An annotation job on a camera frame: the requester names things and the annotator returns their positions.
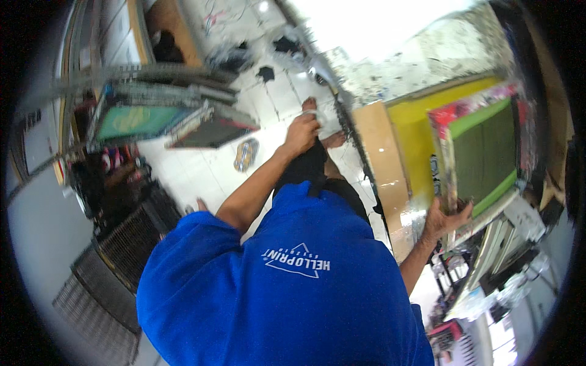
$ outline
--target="hand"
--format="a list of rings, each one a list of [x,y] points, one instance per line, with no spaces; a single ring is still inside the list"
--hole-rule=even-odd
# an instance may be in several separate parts
[[[472,202],[456,215],[446,216],[440,210],[440,199],[434,198],[425,218],[425,227],[421,234],[421,241],[435,247],[439,238],[472,220]]]
[[[314,145],[320,127],[313,114],[296,117],[287,130],[283,147],[296,158]]]

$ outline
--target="blue shirt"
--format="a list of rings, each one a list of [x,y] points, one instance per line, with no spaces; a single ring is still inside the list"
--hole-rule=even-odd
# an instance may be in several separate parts
[[[389,250],[343,198],[285,185],[242,246],[208,212],[153,250],[138,320],[178,365],[433,365],[419,305]]]

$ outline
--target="foot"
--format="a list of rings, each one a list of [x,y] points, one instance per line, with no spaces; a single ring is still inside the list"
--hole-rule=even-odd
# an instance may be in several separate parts
[[[307,98],[303,102],[303,104],[301,104],[301,110],[303,112],[308,111],[308,110],[317,110],[317,109],[318,109],[318,105],[317,105],[314,97]]]
[[[338,131],[322,140],[322,145],[326,149],[339,148],[346,142],[344,131]]]
[[[209,211],[206,203],[202,199],[197,199],[197,210],[198,211]]]

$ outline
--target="shirt logo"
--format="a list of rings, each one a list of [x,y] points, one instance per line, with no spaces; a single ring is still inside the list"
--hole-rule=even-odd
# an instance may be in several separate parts
[[[311,253],[305,243],[293,249],[267,249],[261,257],[267,261],[265,266],[310,278],[319,278],[318,271],[330,270],[330,261],[318,259],[319,255]]]

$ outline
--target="man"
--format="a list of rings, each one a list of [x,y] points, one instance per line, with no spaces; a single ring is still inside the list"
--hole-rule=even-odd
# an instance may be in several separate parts
[[[399,268],[317,140],[319,127],[312,114],[295,118],[216,216],[189,214],[153,250],[138,319],[171,366],[433,365],[408,296],[437,239],[467,222],[472,205],[446,217],[434,201]],[[273,189],[272,209],[241,246]]]

